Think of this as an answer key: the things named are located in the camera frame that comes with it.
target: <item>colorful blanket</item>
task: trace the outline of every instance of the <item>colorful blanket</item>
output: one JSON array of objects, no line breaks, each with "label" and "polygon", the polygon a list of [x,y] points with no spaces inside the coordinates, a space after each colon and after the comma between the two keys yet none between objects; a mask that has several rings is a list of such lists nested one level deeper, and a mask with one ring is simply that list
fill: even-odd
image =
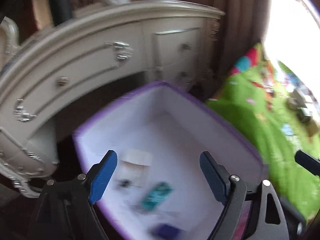
[{"label": "colorful blanket", "polygon": [[295,163],[294,155],[302,149],[320,157],[319,134],[308,136],[296,112],[287,107],[286,83],[276,77],[257,44],[238,60],[222,91],[206,104],[259,150],[276,191],[308,218],[320,208],[320,180]]}]

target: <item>silver drawer handle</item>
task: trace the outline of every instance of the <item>silver drawer handle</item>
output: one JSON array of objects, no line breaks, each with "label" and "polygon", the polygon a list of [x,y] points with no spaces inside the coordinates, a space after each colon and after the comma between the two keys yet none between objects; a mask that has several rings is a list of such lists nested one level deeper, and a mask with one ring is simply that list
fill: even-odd
[{"label": "silver drawer handle", "polygon": [[113,42],[106,42],[107,46],[112,46],[113,51],[115,53],[115,58],[117,62],[124,63],[128,61],[132,56],[133,49],[130,48],[128,43],[122,41],[113,41]]},{"label": "silver drawer handle", "polygon": [[17,102],[17,105],[14,110],[14,115],[15,115],[16,119],[20,122],[29,122],[29,121],[35,119],[36,118],[35,114],[29,114],[24,109],[24,106],[22,105],[23,99],[19,98],[17,100],[18,100],[18,102]]}]

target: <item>window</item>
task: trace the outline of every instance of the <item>window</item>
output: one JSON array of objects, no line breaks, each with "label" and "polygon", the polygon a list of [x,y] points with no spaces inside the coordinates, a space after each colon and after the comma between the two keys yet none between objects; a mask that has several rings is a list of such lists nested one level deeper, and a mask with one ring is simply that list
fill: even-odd
[{"label": "window", "polygon": [[320,28],[308,0],[272,0],[266,53],[287,65],[320,100]]}]

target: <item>blue gripper pad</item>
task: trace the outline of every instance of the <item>blue gripper pad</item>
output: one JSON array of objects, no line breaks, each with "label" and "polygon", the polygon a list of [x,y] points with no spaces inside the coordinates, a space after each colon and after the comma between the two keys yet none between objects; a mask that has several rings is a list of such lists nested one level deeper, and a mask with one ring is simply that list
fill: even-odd
[{"label": "blue gripper pad", "polygon": [[199,163],[215,199],[225,206],[230,191],[230,174],[215,162],[209,152],[201,153]]},{"label": "blue gripper pad", "polygon": [[91,191],[88,197],[88,201],[91,205],[102,198],[102,195],[106,190],[106,187],[118,163],[118,157],[115,151],[108,151],[106,156],[107,155],[109,156],[104,163],[100,163],[102,166],[91,183]]}]

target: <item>drawer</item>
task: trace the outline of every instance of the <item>drawer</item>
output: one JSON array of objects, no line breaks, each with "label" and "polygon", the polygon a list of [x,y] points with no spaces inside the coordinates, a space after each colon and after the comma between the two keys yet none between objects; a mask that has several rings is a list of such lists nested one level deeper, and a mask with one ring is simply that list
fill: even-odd
[{"label": "drawer", "polygon": [[196,67],[199,55],[191,55],[176,63],[163,66],[159,69],[161,79],[170,82],[182,89],[187,89],[196,78]]},{"label": "drawer", "polygon": [[[104,35],[103,42],[97,43],[95,48],[62,64],[26,93],[23,97],[25,111],[30,114],[39,114],[65,92],[76,89],[77,85],[102,73],[110,73],[112,80],[106,79],[105,83],[108,83],[143,70],[143,43],[139,24],[112,28],[101,35]],[[76,49],[78,43],[84,42],[86,39],[77,41],[72,45],[74,46],[72,50]],[[63,54],[66,51],[59,51],[52,57],[65,57]]]},{"label": "drawer", "polygon": [[21,151],[21,147],[10,138],[7,132],[0,129],[0,161],[7,161],[15,157]]},{"label": "drawer", "polygon": [[201,28],[155,33],[156,65],[166,66],[199,52]]}]

